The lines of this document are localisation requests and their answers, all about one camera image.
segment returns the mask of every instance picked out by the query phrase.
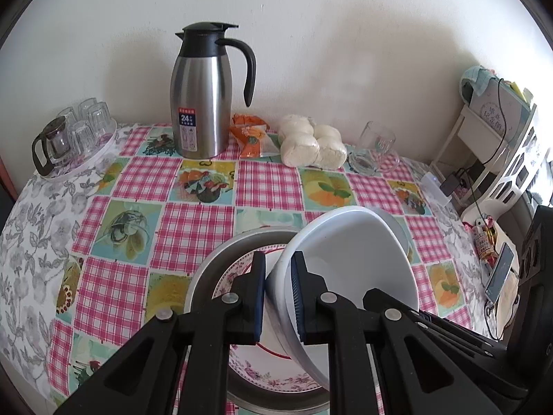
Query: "jug label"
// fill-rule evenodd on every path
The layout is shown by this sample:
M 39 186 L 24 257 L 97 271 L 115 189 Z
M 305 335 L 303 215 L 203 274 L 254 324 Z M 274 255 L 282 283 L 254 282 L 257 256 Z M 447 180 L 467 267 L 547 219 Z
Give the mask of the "jug label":
M 183 150 L 198 151 L 196 109 L 179 108 L 180 144 Z

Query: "smartphone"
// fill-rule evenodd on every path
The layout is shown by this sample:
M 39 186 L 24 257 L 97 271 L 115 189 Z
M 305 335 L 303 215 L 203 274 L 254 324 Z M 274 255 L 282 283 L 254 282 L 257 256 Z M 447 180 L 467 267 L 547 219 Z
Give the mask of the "smartphone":
M 507 242 L 505 242 L 499 252 L 499 259 L 497 259 L 496 266 L 491 272 L 491 276 L 486 284 L 486 297 L 493 305 L 496 305 L 497 300 L 499 299 L 499 295 L 503 289 L 505 281 L 507 280 L 507 275 L 509 274 L 511 265 L 513 264 L 513 259 L 515 259 L 513 250 Z

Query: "cable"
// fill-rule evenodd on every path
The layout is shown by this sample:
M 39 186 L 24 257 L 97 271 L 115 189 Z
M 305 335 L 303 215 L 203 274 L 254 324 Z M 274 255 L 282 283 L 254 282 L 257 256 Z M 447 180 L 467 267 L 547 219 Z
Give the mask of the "cable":
M 470 177 L 469 174 L 468 174 L 468 170 L 460 169 L 460 171 L 465 172 L 465 175 L 467 176 L 467 180 L 468 180 L 468 186 L 471 188 L 471 196 L 472 196 L 472 199 L 475 201 L 475 204 L 476 204 L 476 209 L 478 209 L 478 213 L 480 214 L 480 218 L 482 219 L 482 221 L 483 221 L 484 223 L 486 223 L 486 219 L 485 219 L 484 216 L 482 215 L 482 211 L 480 210 L 480 206 L 478 206 L 478 199 L 475 197 L 475 191 L 472 189 L 471 177 Z
M 515 304 L 517 300 L 518 298 L 515 298 L 515 301 L 513 301 L 513 305 L 511 306 L 511 314 L 509 315 L 509 318 L 507 318 L 507 321 L 511 320 L 511 317 L 513 316 L 513 312 L 515 310 Z M 489 303 L 489 300 L 486 300 L 486 303 L 484 304 L 484 321 L 486 322 L 486 327 L 488 327 L 488 332 L 491 339 L 495 341 L 500 341 L 501 337 L 503 337 L 503 334 L 505 334 L 506 326 L 503 327 L 503 331 L 501 332 L 501 335 L 498 338 L 495 338 L 493 336 L 488 324 L 488 315 L 491 315 L 491 310 L 493 309 L 493 306 L 490 308 L 490 310 L 488 310 L 488 303 Z

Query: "glass teapot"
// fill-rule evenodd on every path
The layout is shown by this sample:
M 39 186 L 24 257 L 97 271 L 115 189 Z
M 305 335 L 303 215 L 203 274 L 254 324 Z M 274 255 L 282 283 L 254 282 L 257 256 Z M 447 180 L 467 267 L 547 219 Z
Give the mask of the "glass teapot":
M 35 145 L 40 141 L 46 164 L 42 165 L 35 151 Z M 54 167 L 66 165 L 73 155 L 67 136 L 65 117 L 57 117 L 48 123 L 42 132 L 32 142 L 32 161 L 42 176 L 48 176 Z

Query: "screw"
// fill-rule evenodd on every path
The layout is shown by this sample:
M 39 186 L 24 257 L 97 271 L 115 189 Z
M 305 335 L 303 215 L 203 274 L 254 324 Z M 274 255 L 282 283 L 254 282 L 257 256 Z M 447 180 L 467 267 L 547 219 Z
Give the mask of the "screw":
M 169 307 L 158 309 L 156 312 L 156 318 L 161 321 L 169 321 L 172 317 L 172 310 Z
M 397 309 L 386 309 L 386 312 L 384 312 L 384 315 L 388 320 L 391 321 L 398 321 L 402 317 L 402 313 L 399 312 Z
M 233 304 L 239 300 L 236 293 L 225 293 L 221 299 L 225 304 Z
M 338 297 L 334 295 L 334 293 L 332 292 L 321 293 L 320 298 L 323 303 L 328 303 L 328 304 L 335 303 L 336 300 L 338 299 Z

